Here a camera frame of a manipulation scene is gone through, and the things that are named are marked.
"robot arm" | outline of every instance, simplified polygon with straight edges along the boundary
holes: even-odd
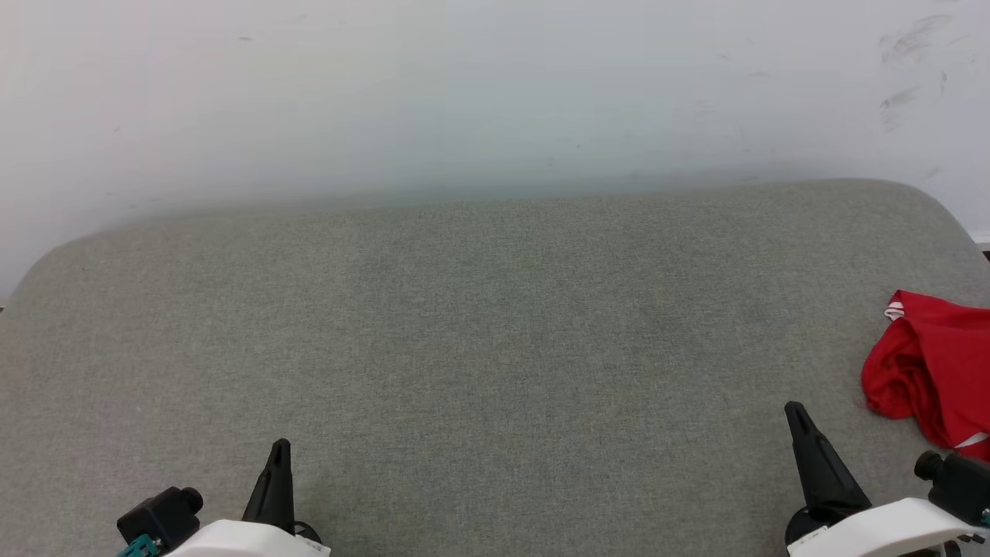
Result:
[[[961,557],[959,542],[990,538],[990,466],[928,451],[915,474],[933,483],[929,500],[872,506],[829,440],[799,402],[784,407],[805,506],[787,524],[792,557]],[[200,528],[203,498],[169,488],[117,521],[130,545],[118,557],[320,557],[320,536],[295,519],[290,445],[279,439],[241,520]]]
[[[309,524],[296,520],[290,444],[279,439],[254,484],[241,520],[200,529],[196,490],[169,488],[117,520],[128,541],[118,557],[320,557],[330,548]]]
[[[799,402],[784,406],[806,506],[784,535],[792,557],[959,557],[960,543],[990,537],[990,467],[925,452],[915,475],[933,483],[929,500],[872,506],[832,444]]]

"gray fabric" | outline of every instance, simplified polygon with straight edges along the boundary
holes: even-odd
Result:
[[[990,305],[906,186],[197,217],[56,249],[0,314],[5,555],[113,555],[176,485],[240,517],[270,443],[335,555],[784,555],[802,400],[875,502],[897,288]]]

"red cloth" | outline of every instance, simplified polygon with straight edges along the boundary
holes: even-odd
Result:
[[[894,319],[863,365],[869,408],[915,416],[935,444],[955,448],[990,432],[990,309],[898,290]],[[990,461],[990,440],[955,449]]]

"teal connector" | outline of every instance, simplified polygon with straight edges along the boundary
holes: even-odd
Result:
[[[150,536],[142,534],[138,536],[138,539],[132,541],[131,545],[127,546],[127,549],[118,553],[117,557],[154,557],[158,553],[161,553],[161,551],[151,541]]]

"gray fabric surface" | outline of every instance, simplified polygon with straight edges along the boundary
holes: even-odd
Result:
[[[922,495],[859,372],[906,288],[990,305],[933,200],[846,180],[198,217],[56,249],[0,313],[5,555],[113,555],[270,443],[335,555],[786,554],[805,402],[874,502]]]

